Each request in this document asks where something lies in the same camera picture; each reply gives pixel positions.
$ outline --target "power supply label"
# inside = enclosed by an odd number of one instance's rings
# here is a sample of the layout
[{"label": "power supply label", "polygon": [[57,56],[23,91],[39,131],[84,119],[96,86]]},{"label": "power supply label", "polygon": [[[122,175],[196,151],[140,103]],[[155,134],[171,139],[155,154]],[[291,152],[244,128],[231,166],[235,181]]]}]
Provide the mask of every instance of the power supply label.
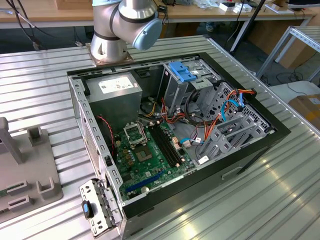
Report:
[{"label": "power supply label", "polygon": [[118,77],[106,81],[101,81],[99,82],[99,87],[103,94],[108,94],[124,89],[130,89],[133,88],[134,86],[132,85],[131,81],[129,80],[128,77],[123,76],[123,77]]}]

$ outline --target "white label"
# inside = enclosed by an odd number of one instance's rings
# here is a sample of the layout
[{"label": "white label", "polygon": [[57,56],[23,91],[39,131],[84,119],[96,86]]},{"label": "white label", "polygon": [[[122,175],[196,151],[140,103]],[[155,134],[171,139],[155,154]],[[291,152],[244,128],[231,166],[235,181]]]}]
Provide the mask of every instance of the white label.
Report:
[{"label": "white label", "polygon": [[124,89],[130,89],[134,86],[130,82],[129,78],[127,76],[124,76],[106,81],[101,81],[99,82],[99,87],[101,88],[103,94],[108,94]]},{"label": "white label", "polygon": [[320,104],[320,100],[318,98],[309,98],[309,100],[313,103],[313,104]]},{"label": "white label", "polygon": [[198,162],[199,162],[199,164],[204,164],[208,160],[209,160],[209,158],[207,156],[204,156],[204,157],[200,158]]}]

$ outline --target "metal rack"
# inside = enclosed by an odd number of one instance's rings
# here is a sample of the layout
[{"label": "metal rack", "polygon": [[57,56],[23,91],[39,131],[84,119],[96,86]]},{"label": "metal rack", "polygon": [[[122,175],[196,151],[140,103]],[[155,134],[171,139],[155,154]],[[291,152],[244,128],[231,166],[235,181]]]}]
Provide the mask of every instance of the metal rack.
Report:
[{"label": "metal rack", "polygon": [[[148,51],[128,46],[134,60],[207,52],[291,130],[251,168],[178,209],[132,239],[319,238],[320,132],[272,93],[217,43],[203,36],[160,39]],[[67,71],[92,67],[84,47],[0,55],[0,115],[18,135],[42,126],[63,198],[0,224],[2,239],[92,240],[79,186],[95,177],[68,86]]]},{"label": "metal rack", "polygon": [[[276,44],[276,46],[270,53],[269,57],[263,63],[262,67],[256,73],[256,76],[258,78],[261,78],[262,75],[265,73],[267,67],[273,61],[273,59],[275,58],[275,55],[279,52],[280,48],[287,41],[290,35],[292,35],[293,37],[288,41],[288,43],[284,46],[279,56],[276,58],[275,60],[276,63],[279,63],[281,61],[281,59],[286,54],[286,52],[291,47],[291,45],[293,44],[296,38],[301,40],[302,42],[304,42],[314,50],[316,50],[318,53],[320,53],[320,26],[290,26],[285,31],[283,36],[280,38],[279,42]],[[307,79],[307,81],[311,81],[319,72],[320,72],[320,66]]]}]

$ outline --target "metal shelf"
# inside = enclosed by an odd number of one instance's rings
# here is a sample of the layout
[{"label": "metal shelf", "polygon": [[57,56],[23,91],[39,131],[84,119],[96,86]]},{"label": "metal shelf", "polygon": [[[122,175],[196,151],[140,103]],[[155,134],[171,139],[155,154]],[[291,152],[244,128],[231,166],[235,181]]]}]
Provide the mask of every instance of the metal shelf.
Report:
[{"label": "metal shelf", "polygon": [[[269,57],[263,63],[259,71],[257,72],[256,76],[261,78],[262,75],[266,72],[267,67],[269,64],[274,60],[276,54],[279,52],[281,47],[287,41],[289,36],[292,35],[293,37],[288,41],[285,45],[279,56],[276,58],[275,62],[279,63],[283,56],[286,54],[288,49],[291,47],[292,43],[294,42],[295,38],[301,40],[318,53],[320,53],[320,26],[289,26],[288,29],[285,31],[279,42],[276,44],[272,52],[270,53]],[[320,67],[308,78],[307,81],[311,81],[318,73],[320,72]]]}]

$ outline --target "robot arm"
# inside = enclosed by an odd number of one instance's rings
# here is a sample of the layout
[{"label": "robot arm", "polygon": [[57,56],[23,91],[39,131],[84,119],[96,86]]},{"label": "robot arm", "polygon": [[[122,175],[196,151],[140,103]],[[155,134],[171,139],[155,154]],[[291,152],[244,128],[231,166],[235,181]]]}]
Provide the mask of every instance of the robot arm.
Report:
[{"label": "robot arm", "polygon": [[152,0],[93,0],[94,36],[91,55],[102,62],[119,62],[127,56],[126,42],[149,49],[159,38],[162,21]]}]

